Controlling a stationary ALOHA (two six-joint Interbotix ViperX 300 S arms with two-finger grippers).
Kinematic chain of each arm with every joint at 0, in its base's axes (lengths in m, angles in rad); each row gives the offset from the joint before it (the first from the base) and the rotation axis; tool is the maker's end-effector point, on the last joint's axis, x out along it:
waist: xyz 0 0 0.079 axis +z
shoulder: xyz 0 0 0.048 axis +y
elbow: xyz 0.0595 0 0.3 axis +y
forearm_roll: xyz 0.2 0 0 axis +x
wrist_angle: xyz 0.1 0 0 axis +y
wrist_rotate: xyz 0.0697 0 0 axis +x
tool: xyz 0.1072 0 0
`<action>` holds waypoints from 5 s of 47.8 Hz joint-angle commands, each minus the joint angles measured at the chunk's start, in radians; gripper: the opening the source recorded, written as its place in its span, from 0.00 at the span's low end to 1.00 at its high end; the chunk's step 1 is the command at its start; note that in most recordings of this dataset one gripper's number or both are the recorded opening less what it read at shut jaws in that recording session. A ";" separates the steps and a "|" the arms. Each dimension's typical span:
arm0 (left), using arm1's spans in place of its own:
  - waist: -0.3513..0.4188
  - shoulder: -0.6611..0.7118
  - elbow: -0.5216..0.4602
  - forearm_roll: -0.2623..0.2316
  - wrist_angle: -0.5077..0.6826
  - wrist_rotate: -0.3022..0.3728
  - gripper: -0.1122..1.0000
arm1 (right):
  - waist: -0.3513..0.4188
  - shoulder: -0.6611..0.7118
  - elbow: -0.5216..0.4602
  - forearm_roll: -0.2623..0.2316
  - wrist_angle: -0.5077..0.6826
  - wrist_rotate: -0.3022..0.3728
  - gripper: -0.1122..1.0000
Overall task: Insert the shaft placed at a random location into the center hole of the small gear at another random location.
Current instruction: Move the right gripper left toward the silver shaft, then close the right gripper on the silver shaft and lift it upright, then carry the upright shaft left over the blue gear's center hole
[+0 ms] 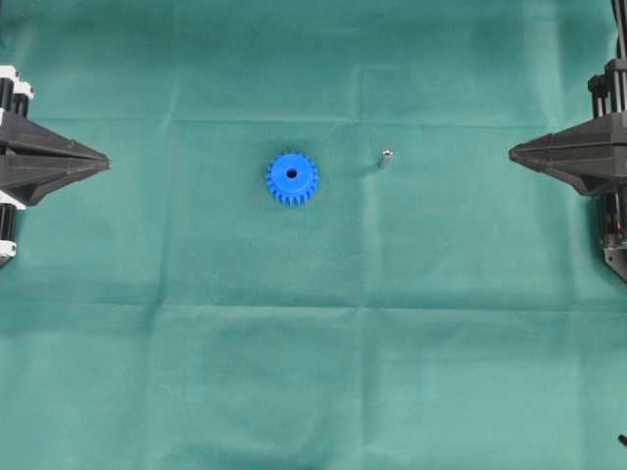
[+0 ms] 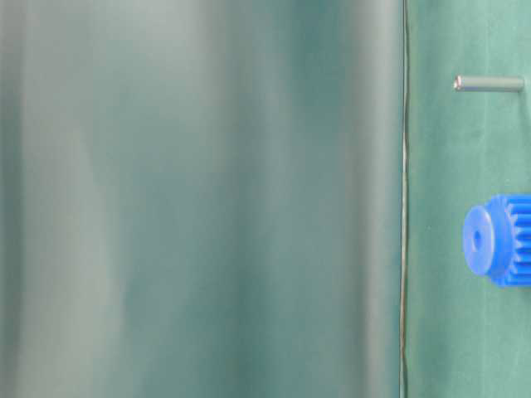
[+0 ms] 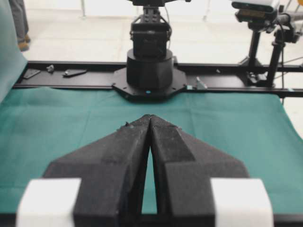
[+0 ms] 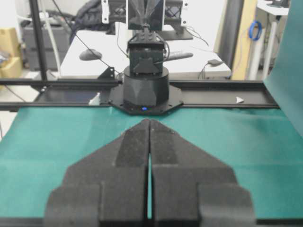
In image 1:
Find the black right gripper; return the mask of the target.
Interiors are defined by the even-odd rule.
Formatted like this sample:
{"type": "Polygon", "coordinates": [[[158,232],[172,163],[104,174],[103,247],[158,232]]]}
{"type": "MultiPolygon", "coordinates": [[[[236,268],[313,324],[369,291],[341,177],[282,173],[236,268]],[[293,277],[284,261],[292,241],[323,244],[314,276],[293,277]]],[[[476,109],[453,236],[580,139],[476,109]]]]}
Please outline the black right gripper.
{"type": "Polygon", "coordinates": [[[626,280],[626,160],[600,158],[611,151],[613,115],[626,110],[626,60],[616,58],[589,80],[593,118],[509,150],[509,159],[571,186],[582,196],[599,196],[603,260],[626,280]]]}

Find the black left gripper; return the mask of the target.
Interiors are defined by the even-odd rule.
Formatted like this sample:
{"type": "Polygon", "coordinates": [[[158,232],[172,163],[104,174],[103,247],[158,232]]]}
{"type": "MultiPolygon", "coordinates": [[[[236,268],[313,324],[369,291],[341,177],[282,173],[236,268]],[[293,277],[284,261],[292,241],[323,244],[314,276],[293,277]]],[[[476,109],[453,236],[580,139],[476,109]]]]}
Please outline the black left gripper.
{"type": "Polygon", "coordinates": [[[48,194],[110,168],[105,155],[25,118],[33,89],[14,66],[1,66],[1,266],[17,253],[18,211],[48,194]],[[7,113],[18,116],[4,116],[7,113]]]}

